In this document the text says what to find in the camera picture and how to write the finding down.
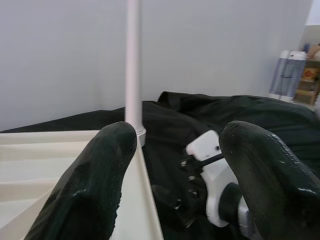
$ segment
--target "white wall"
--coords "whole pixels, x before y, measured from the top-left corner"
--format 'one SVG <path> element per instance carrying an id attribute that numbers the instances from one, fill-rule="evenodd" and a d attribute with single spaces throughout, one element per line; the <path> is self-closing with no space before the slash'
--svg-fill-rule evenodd
<path id="1" fill-rule="evenodd" d="M 0 130 L 99 109 L 101 26 L 88 2 L 0 1 Z"/>
<path id="2" fill-rule="evenodd" d="M 313 0 L 306 25 L 320 25 L 320 0 Z"/>
<path id="3" fill-rule="evenodd" d="M 123 106 L 125 92 L 126 6 L 113 2 L 108 16 L 116 21 L 105 23 L 112 36 L 105 35 L 100 88 L 105 109 Z M 144 0 L 143 99 L 156 100 L 162 91 L 266 96 L 280 52 L 299 45 L 310 5 L 311 0 Z"/>
<path id="4" fill-rule="evenodd" d="M 142 1 L 144 100 L 162 91 L 265 96 L 311 5 Z M 0 130 L 124 106 L 126 0 L 3 0 L 0 30 Z"/>

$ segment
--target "white tray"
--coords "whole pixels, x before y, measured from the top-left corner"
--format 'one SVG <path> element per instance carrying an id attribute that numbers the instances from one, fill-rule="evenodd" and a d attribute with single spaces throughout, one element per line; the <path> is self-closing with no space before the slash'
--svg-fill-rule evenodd
<path id="1" fill-rule="evenodd" d="M 0 240 L 20 240 L 60 176 L 98 131 L 0 134 Z M 140 146 L 125 173 L 112 240 L 162 240 Z"/>

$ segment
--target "black cloth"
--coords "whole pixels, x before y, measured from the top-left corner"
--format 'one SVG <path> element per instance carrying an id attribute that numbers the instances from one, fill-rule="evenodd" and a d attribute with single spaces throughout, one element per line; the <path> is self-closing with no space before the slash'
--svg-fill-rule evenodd
<path id="1" fill-rule="evenodd" d="M 78 114 L 4 133 L 99 130 L 123 121 L 124 108 Z M 306 107 L 266 97 L 215 97 L 203 94 L 163 92 L 157 102 L 143 102 L 143 125 L 147 130 L 144 158 L 151 184 L 183 196 L 189 188 L 188 173 L 180 170 L 184 148 L 208 130 L 218 134 L 227 123 L 240 120 L 277 134 L 320 178 L 320 122 Z M 189 228 L 172 227 L 168 216 L 161 227 L 166 240 L 242 239 L 230 227 L 218 228 L 199 217 Z"/>

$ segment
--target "white vertical rod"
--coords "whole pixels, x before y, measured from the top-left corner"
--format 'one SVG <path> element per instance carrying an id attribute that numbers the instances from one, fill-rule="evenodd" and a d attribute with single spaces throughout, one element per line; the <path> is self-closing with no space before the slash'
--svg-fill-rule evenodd
<path id="1" fill-rule="evenodd" d="M 142 125 L 140 10 L 141 0 L 127 0 L 125 121 L 134 127 L 143 146 L 146 129 Z"/>

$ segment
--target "white container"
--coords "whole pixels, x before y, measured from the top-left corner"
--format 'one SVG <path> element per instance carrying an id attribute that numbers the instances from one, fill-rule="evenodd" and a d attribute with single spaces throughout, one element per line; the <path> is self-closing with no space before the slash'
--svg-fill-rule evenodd
<path id="1" fill-rule="evenodd" d="M 0 134 L 0 240 L 25 237 L 60 176 L 98 131 Z M 144 156 L 124 175 L 112 240 L 162 240 Z"/>
<path id="2" fill-rule="evenodd" d="M 274 72 L 269 97 L 292 102 L 305 67 L 304 51 L 282 51 Z"/>

